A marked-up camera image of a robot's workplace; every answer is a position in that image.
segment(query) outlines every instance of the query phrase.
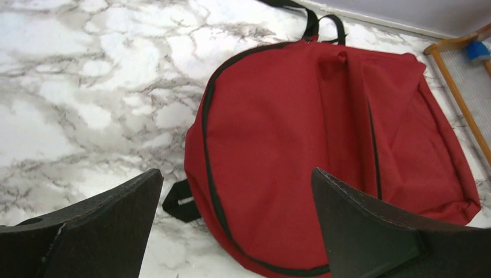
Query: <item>backpack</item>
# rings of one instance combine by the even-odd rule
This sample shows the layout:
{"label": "backpack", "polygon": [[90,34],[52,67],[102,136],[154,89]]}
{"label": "backpack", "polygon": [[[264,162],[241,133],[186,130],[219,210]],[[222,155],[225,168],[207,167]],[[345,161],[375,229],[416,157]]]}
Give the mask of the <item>backpack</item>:
{"label": "backpack", "polygon": [[317,42],[314,12],[261,2],[306,10],[303,38],[246,50],[212,74],[186,134],[187,180],[173,185],[164,211],[203,217],[234,259],[266,277],[329,273],[310,186],[316,167],[411,213],[471,221],[481,208],[475,182],[426,66],[345,46],[332,14],[337,40]]}

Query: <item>black foam piece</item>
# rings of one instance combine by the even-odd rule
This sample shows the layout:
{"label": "black foam piece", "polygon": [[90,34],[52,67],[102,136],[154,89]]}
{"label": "black foam piece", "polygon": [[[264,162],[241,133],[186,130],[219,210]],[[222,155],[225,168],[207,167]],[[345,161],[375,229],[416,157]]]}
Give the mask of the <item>black foam piece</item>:
{"label": "black foam piece", "polygon": [[0,276],[138,277],[162,182],[152,169],[61,210],[0,227]]}
{"label": "black foam piece", "polygon": [[312,190],[333,278],[491,277],[491,229],[409,213],[321,169]]}

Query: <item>white marble surface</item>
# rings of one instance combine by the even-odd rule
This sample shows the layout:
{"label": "white marble surface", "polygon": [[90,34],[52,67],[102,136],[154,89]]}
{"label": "white marble surface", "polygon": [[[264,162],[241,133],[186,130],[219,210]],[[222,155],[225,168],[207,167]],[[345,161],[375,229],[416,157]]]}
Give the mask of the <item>white marble surface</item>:
{"label": "white marble surface", "polygon": [[[296,40],[305,18],[254,0],[0,2],[0,224],[49,213],[150,168],[185,178],[184,136],[207,79],[230,56]],[[346,23],[347,44],[422,55],[430,43]],[[335,37],[321,22],[321,38]],[[489,173],[435,72],[426,78],[455,128],[491,226]],[[141,277],[257,277],[203,224],[159,207]]]}

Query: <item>black zipper trim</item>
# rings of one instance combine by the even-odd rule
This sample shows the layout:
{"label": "black zipper trim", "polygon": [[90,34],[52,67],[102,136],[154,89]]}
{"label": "black zipper trim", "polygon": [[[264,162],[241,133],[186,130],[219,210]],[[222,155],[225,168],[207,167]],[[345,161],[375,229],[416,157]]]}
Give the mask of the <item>black zipper trim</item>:
{"label": "black zipper trim", "polygon": [[379,166],[379,154],[377,151],[377,140],[375,137],[375,128],[373,127],[372,110],[370,109],[370,103],[368,103],[368,115],[370,117],[370,130],[372,133],[372,144],[373,144],[373,159],[375,160],[375,177],[377,180],[377,198],[382,200],[382,179],[380,177],[380,166]]}
{"label": "black zipper trim", "polygon": [[224,62],[211,76],[210,81],[208,83],[208,86],[205,90],[204,97],[203,97],[203,110],[201,112],[201,128],[203,130],[203,145],[204,145],[204,159],[206,163],[206,172],[208,175],[208,184],[210,186],[210,196],[211,196],[211,202],[213,205],[213,209],[215,210],[215,213],[217,215],[218,221],[220,222],[220,225],[229,238],[229,240],[235,245],[235,247],[242,253],[244,254],[247,258],[250,260],[262,265],[264,268],[269,269],[273,272],[282,274],[282,275],[287,275],[287,276],[296,276],[296,277],[314,277],[314,276],[320,276],[326,273],[329,273],[331,270],[329,268],[329,265],[322,265],[318,266],[312,269],[292,269],[292,268],[282,268],[280,266],[276,265],[271,265],[267,262],[260,261],[256,258],[253,258],[246,254],[246,252],[239,246],[239,244],[234,240],[232,233],[229,229],[227,219],[225,217],[225,212],[223,211],[222,204],[220,202],[220,198],[218,197],[217,194],[217,187],[215,186],[215,182],[213,180],[213,174],[211,172],[211,165],[210,165],[210,156],[208,153],[208,147],[206,144],[206,137],[207,137],[207,122],[208,122],[208,113],[210,111],[211,107],[211,101],[213,98],[213,94],[215,92],[215,81],[217,78],[222,74],[222,72],[230,67],[231,65],[235,64],[239,60],[243,59],[244,57],[262,52],[265,50],[270,50],[270,49],[281,49],[287,45],[293,44],[293,43],[298,43],[298,42],[283,42],[283,43],[277,43],[274,45],[267,45],[267,46],[259,46],[256,48],[252,48],[249,50],[246,50],[242,53],[239,53],[232,58],[228,59],[226,62]]}

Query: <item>backpack strap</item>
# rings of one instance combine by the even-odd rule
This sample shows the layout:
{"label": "backpack strap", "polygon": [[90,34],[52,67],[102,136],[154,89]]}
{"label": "backpack strap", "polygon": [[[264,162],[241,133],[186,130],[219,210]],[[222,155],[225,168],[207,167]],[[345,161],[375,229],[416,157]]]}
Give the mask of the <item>backpack strap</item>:
{"label": "backpack strap", "polygon": [[196,206],[195,201],[184,202],[186,199],[193,197],[191,187],[187,179],[176,182],[170,189],[167,197],[164,199],[162,208],[172,217],[189,223],[201,218],[201,214]]}
{"label": "backpack strap", "polygon": [[319,20],[317,19],[316,13],[311,9],[300,5],[292,0],[258,0],[271,7],[275,8],[298,8],[307,11],[307,26],[305,32],[303,33],[303,38],[311,38],[319,34]]}
{"label": "backpack strap", "polygon": [[337,17],[336,15],[334,14],[326,14],[325,16],[321,17],[319,19],[319,21],[321,21],[322,19],[324,18],[329,18],[331,19],[334,24],[336,25],[336,29],[338,31],[338,38],[337,39],[333,39],[331,41],[324,41],[324,42],[329,42],[329,43],[335,43],[337,42],[338,45],[345,45],[346,44],[346,33],[345,33],[345,27],[343,25],[343,22],[341,21],[341,19],[339,17]]}

